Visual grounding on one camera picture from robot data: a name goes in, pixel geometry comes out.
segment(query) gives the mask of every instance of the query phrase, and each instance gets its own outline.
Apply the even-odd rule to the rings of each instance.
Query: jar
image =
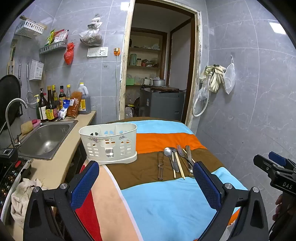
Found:
[[[142,60],[140,58],[137,58],[137,66],[141,66]]]

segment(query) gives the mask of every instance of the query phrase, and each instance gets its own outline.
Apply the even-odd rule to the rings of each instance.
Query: metal screw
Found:
[[[59,187],[60,187],[61,189],[66,189],[67,186],[68,186],[67,183],[62,183]]]
[[[40,187],[34,187],[33,192],[38,192],[40,190]]]
[[[231,185],[230,183],[225,183],[225,187],[226,187],[227,189],[232,189],[232,185]]]
[[[253,190],[254,192],[259,192],[259,189],[258,189],[257,187],[253,187],[252,190]]]

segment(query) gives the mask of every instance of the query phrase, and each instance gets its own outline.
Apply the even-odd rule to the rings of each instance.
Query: electrical outlet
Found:
[[[98,57],[107,57],[108,55],[108,47],[100,47],[98,50]]]

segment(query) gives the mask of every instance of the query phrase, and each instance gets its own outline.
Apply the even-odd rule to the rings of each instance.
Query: blue stripe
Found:
[[[246,190],[224,167],[213,174],[223,183]],[[141,184],[122,190],[122,194],[144,241],[194,240],[201,236],[216,213],[190,177]]]
[[[193,132],[183,123],[169,120],[138,120],[126,123],[134,123],[138,126],[137,133],[187,133]]]

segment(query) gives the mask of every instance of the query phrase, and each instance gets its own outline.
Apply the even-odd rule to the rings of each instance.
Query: red fabric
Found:
[[[82,206],[75,210],[80,221],[83,223],[84,227],[87,229],[89,234],[93,237],[95,241],[102,241],[99,221],[96,216],[96,210],[94,207],[94,200],[92,197],[91,190],[88,193]]]

